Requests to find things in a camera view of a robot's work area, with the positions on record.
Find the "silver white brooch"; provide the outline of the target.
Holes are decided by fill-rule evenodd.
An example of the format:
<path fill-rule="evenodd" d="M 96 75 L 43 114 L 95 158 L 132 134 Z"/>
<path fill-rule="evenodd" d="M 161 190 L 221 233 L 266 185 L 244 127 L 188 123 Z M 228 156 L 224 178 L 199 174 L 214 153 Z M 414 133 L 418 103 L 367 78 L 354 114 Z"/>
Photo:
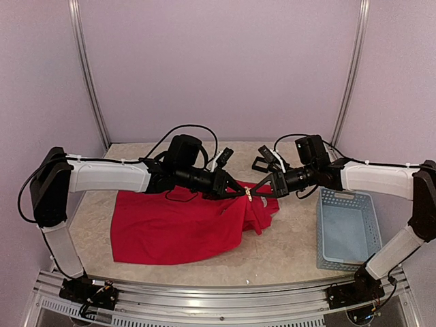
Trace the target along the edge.
<path fill-rule="evenodd" d="M 253 201 L 253 196 L 251 195 L 251 188 L 245 186 L 245 194 L 248 198 L 248 201 L 252 202 Z"/>

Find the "red t-shirt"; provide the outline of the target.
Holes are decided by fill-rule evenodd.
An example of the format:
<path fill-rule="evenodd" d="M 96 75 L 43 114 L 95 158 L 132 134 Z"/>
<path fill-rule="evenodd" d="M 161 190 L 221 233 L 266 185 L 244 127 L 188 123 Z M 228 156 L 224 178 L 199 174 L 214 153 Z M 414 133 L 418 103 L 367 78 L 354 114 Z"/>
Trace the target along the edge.
<path fill-rule="evenodd" d="M 246 231 L 261 235 L 279 211 L 275 198 L 206 200 L 176 187 L 159 194 L 119 191 L 110 227 L 115 262 L 177 265 L 237 248 Z"/>

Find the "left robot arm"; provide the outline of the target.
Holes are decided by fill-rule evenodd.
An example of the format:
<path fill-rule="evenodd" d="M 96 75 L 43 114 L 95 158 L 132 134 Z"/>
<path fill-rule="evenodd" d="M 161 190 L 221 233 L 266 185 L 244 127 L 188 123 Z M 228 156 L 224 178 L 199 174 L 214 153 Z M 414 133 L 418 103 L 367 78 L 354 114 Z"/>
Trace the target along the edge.
<path fill-rule="evenodd" d="M 29 177 L 33 218 L 58 271 L 71 279 L 67 288 L 82 303 L 95 297 L 95 287 L 83 277 L 66 224 L 67 198 L 82 191 L 132 191 L 164 193 L 175 187 L 198 192 L 208 200 L 224 200 L 245 194 L 244 188 L 218 163 L 212 170 L 194 166 L 203 146 L 171 146 L 154 159 L 89 158 L 68 155 L 61 147 L 52 148 L 39 168 Z"/>

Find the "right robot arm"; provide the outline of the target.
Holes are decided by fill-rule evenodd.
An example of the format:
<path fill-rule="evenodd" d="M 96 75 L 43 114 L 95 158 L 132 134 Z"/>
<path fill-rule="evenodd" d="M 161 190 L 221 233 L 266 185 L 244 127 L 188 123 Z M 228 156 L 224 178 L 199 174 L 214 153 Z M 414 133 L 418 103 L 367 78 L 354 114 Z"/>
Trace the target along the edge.
<path fill-rule="evenodd" d="M 375 285 L 424 243 L 435 240 L 435 162 L 390 166 L 341 158 L 334 162 L 308 164 L 269 174 L 249 194 L 252 197 L 282 198 L 292 192 L 318 185 L 333 191 L 369 191 L 410 200 L 412 216 L 379 252 L 356 272 L 348 290 L 354 302 L 363 302 Z"/>

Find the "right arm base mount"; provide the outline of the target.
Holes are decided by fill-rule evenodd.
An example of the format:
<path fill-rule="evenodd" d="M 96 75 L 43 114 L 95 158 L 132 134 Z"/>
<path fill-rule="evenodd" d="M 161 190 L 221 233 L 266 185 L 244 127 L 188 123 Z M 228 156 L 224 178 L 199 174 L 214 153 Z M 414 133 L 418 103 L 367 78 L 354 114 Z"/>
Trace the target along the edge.
<path fill-rule="evenodd" d="M 385 296 L 383 287 L 376 286 L 374 290 L 358 290 L 356 283 L 330 285 L 326 289 L 329 309 L 339 309 L 359 305 L 372 300 L 380 300 Z"/>

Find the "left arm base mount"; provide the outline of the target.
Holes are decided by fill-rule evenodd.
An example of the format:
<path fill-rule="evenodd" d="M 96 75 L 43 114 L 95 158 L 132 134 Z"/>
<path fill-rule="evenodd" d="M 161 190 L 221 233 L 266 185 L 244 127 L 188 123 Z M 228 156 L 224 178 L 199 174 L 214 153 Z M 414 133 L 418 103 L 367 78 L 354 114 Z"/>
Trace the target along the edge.
<path fill-rule="evenodd" d="M 79 277 L 64 279 L 59 297 L 78 304 L 113 311 L 119 297 L 119 290 L 111 281 Z"/>

